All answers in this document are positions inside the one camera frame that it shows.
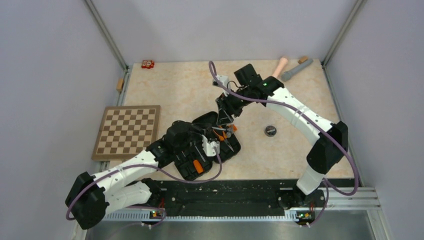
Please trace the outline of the orange handled pliers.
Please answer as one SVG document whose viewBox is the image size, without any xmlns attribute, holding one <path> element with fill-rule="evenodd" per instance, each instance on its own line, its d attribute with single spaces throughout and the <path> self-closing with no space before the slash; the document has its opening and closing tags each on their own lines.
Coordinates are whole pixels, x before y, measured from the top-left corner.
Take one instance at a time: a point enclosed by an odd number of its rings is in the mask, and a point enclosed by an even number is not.
<svg viewBox="0 0 424 240">
<path fill-rule="evenodd" d="M 221 128 L 212 128 L 212 131 L 213 131 L 213 133 L 217 136 L 217 138 L 219 139 L 219 141 L 220 142 L 224 142 L 226 145 L 227 145 L 227 147 L 232 151 L 232 152 L 234 152 L 234 149 L 233 149 L 233 147 L 231 146 L 231 144 L 230 144 L 230 142 L 228 141 L 228 137 L 227 137 L 227 135 L 226 135 L 226 131 L 225 130 L 223 130 L 223 129 L 221 129 Z"/>
</svg>

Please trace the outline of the black plastic tool case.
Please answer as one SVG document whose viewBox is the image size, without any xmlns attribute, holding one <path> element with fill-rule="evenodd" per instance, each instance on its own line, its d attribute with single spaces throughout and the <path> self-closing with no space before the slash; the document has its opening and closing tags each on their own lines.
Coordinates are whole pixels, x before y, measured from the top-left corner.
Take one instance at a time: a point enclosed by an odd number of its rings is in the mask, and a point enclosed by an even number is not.
<svg viewBox="0 0 424 240">
<path fill-rule="evenodd" d="M 224 163 L 240 152 L 235 125 L 218 126 L 217 120 L 218 113 L 210 111 L 191 122 L 175 121 L 168 130 L 176 144 L 174 165 L 184 180 L 194 181 L 213 163 Z"/>
</svg>

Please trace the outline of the long orange handled screwdriver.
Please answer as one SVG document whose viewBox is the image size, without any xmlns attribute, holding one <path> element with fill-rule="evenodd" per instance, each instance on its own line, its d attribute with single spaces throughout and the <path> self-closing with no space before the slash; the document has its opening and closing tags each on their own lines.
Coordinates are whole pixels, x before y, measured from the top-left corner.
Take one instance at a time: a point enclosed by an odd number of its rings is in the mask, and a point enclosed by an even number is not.
<svg viewBox="0 0 424 240">
<path fill-rule="evenodd" d="M 193 166 L 198 174 L 202 174 L 204 172 L 202 164 L 197 159 L 193 161 Z"/>
</svg>

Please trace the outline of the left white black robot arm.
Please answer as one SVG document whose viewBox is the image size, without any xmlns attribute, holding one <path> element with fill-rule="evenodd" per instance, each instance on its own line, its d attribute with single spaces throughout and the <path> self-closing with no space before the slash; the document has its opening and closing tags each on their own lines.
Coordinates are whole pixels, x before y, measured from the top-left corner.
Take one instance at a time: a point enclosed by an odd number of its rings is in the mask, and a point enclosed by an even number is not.
<svg viewBox="0 0 424 240">
<path fill-rule="evenodd" d="M 131 205 L 154 207 L 159 189 L 137 179 L 163 169 L 178 159 L 215 157 L 219 144 L 208 123 L 175 121 L 165 135 L 129 160 L 95 174 L 79 174 L 66 199 L 65 218 L 84 229 L 96 226 L 107 214 Z"/>
</svg>

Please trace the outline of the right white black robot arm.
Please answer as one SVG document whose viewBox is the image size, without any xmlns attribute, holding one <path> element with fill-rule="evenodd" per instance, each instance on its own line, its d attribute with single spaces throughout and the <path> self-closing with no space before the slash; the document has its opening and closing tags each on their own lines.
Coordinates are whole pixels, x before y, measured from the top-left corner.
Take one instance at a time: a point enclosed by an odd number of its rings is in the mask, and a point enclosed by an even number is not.
<svg viewBox="0 0 424 240">
<path fill-rule="evenodd" d="M 309 141 L 312 148 L 306 156 L 307 167 L 290 194 L 297 205 L 307 206 L 330 169 L 348 152 L 347 125 L 342 121 L 334 123 L 319 116 L 295 98 L 278 79 L 279 70 L 262 78 L 249 63 L 234 72 L 239 88 L 232 90 L 228 86 L 229 78 L 217 74 L 212 61 L 208 67 L 213 85 L 223 90 L 215 100 L 218 106 L 218 126 L 232 124 L 244 107 L 260 103 L 288 120 Z"/>
</svg>

